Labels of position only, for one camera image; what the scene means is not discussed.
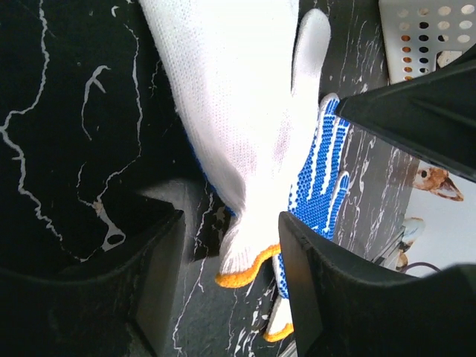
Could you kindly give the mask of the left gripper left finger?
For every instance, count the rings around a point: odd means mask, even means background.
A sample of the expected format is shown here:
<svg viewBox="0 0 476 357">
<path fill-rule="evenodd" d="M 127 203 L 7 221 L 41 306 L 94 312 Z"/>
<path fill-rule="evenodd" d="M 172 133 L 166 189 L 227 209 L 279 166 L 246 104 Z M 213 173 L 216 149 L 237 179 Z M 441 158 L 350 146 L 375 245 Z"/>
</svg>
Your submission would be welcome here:
<svg viewBox="0 0 476 357">
<path fill-rule="evenodd" d="M 140 319 L 160 301 L 158 246 L 184 231 L 173 210 L 131 241 L 50 279 L 1 270 L 2 356 L 156 356 Z"/>
</svg>

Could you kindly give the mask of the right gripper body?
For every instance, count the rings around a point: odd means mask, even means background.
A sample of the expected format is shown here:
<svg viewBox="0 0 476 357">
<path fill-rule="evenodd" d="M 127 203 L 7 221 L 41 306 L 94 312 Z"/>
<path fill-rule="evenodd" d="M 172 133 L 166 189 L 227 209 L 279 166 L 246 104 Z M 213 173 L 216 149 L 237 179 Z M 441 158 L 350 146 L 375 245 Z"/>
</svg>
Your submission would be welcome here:
<svg viewBox="0 0 476 357">
<path fill-rule="evenodd" d="M 335 113 L 428 163 L 475 180 L 475 56 L 345 97 Z"/>
</svg>

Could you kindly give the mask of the white plastic storage basket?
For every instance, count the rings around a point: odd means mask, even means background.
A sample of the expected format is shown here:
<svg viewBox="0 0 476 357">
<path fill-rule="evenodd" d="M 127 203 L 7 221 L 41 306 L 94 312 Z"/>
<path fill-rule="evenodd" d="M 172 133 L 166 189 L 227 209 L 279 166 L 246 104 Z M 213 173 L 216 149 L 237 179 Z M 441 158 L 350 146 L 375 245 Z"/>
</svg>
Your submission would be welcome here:
<svg viewBox="0 0 476 357">
<path fill-rule="evenodd" d="M 390 83 L 436 71 L 475 45 L 475 2 L 380 1 Z"/>
</svg>

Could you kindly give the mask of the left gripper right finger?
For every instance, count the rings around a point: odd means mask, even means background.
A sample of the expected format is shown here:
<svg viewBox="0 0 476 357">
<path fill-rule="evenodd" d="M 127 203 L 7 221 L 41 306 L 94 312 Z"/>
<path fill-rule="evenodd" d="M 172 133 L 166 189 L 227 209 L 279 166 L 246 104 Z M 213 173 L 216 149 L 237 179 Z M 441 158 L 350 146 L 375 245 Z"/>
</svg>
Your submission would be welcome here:
<svg viewBox="0 0 476 357">
<path fill-rule="evenodd" d="M 299 356 L 473 356 L 475 267 L 418 278 L 378 266 L 288 212 L 280 244 Z"/>
</svg>

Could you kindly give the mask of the blue dotted glove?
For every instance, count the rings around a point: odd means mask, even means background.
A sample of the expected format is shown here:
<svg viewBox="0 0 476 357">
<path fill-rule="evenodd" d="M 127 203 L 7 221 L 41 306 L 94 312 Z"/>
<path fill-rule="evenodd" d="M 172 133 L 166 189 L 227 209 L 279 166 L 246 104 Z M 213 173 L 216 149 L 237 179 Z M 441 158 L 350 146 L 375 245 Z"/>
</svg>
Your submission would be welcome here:
<svg viewBox="0 0 476 357">
<path fill-rule="evenodd" d="M 279 215 L 312 144 L 327 15 L 298 1 L 143 1 L 176 112 L 232 212 L 216 283 L 248 285 L 280 252 Z"/>
<path fill-rule="evenodd" d="M 292 184 L 288 212 L 325 239 L 334 236 L 341 205 L 350 186 L 350 174 L 340 169 L 341 154 L 350 123 L 335 113 L 340 99 L 322 98 L 313 142 L 302 170 Z M 294 332 L 282 254 L 272 258 L 278 295 L 264 333 L 276 342 Z"/>
</svg>

